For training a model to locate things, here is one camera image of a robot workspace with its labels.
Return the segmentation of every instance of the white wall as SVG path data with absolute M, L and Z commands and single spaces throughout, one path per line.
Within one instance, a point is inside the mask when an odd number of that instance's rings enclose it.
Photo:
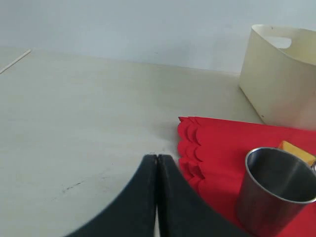
M 316 30 L 315 0 L 7 0 L 0 45 L 239 72 L 252 24 Z

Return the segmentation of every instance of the red napkin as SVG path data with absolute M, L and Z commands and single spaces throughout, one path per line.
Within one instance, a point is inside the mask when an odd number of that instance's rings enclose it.
M 180 117 L 180 169 L 192 188 L 217 212 L 242 228 L 235 201 L 245 172 L 246 154 L 278 147 L 286 140 L 316 154 L 316 131 L 213 118 Z M 306 206 L 278 237 L 314 237 L 316 204 Z

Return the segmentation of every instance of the table surface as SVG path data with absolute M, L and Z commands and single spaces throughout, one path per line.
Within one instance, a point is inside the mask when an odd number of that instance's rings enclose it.
M 0 69 L 27 49 L 0 47 Z M 33 50 L 0 75 L 0 236 L 58 237 L 178 158 L 179 116 L 261 123 L 238 75 Z

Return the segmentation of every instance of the cup rim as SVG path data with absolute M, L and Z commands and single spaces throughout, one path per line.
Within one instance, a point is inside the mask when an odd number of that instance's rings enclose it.
M 312 168 L 307 164 L 305 163 L 303 160 L 301 160 L 300 158 L 298 158 L 297 156 L 287 152 L 287 151 L 284 151 L 284 150 L 281 150 L 279 148 L 273 148 L 273 147 L 258 147 L 258 148 L 255 148 L 255 149 L 252 149 L 250 152 L 247 153 L 246 155 L 246 158 L 245 158 L 245 168 L 246 168 L 246 171 L 249 175 L 249 177 L 252 179 L 253 182 L 255 182 L 256 185 L 258 185 L 258 187 L 260 187 L 262 190 L 264 190 L 265 192 L 267 192 L 268 194 L 282 200 L 282 201 L 286 201 L 286 202 L 290 202 L 290 203 L 294 203 L 294 204 L 301 204 L 301 205 L 304 205 L 304 204 L 309 204 L 309 203 L 313 203 L 316 201 L 316 195 L 313 199 L 311 200 L 308 200 L 308 201 L 293 201 L 293 200 L 288 200 L 288 199 L 285 199 L 285 198 L 282 198 L 272 192 L 270 192 L 269 190 L 267 190 L 266 188 L 264 188 L 254 177 L 253 175 L 251 174 L 250 170 L 249 170 L 249 167 L 248 167 L 248 158 L 250 157 L 250 155 L 258 150 L 274 150 L 274 151 L 279 151 L 279 152 L 282 152 L 282 153 L 285 153 L 285 154 L 288 154 L 296 159 L 298 159 L 299 162 L 303 163 L 309 170 L 310 172 L 315 176 L 315 179 L 316 179 L 316 173 L 312 170 Z

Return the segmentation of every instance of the stainless steel cup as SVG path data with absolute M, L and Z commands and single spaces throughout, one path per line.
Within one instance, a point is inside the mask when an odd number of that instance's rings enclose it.
M 316 201 L 316 174 L 298 157 L 276 148 L 250 151 L 236 203 L 242 225 L 259 237 L 277 235 Z

